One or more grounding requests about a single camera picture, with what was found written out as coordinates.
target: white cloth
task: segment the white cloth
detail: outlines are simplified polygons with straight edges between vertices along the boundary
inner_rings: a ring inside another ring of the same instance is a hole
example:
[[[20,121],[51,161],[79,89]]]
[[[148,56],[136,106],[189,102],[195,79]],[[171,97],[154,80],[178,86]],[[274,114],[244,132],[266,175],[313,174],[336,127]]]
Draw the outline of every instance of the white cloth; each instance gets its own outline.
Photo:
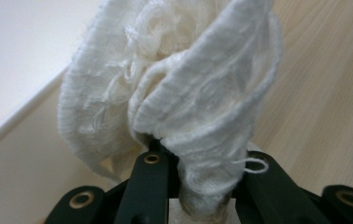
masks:
[[[180,158],[184,210],[222,222],[279,62],[271,7],[271,0],[104,2],[64,78],[60,135],[116,182],[149,139],[162,139]],[[109,169],[105,161],[115,157],[125,161]]]

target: white yarn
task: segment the white yarn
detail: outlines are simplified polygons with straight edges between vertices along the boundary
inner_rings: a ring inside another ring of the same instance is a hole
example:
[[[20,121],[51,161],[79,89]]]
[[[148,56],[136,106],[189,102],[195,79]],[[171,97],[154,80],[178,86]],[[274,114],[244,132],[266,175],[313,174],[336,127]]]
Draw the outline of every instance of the white yarn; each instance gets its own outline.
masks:
[[[110,0],[64,78],[59,131],[94,172],[119,181],[152,138],[180,158],[180,201],[222,222],[247,140],[275,77],[271,0]]]

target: wooden floor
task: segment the wooden floor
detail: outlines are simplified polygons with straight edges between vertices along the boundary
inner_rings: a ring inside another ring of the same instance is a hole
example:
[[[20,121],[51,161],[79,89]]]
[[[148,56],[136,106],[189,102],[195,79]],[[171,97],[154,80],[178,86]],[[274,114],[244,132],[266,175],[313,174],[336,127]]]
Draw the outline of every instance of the wooden floor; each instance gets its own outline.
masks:
[[[275,0],[284,55],[252,141],[298,185],[353,187],[353,0]]]

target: white wall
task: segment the white wall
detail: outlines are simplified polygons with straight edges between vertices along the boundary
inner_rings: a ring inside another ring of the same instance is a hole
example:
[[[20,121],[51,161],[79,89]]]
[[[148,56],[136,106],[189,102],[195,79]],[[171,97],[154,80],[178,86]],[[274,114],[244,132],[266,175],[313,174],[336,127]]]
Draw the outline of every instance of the white wall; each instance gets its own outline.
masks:
[[[0,125],[68,64],[100,0],[0,0]]]

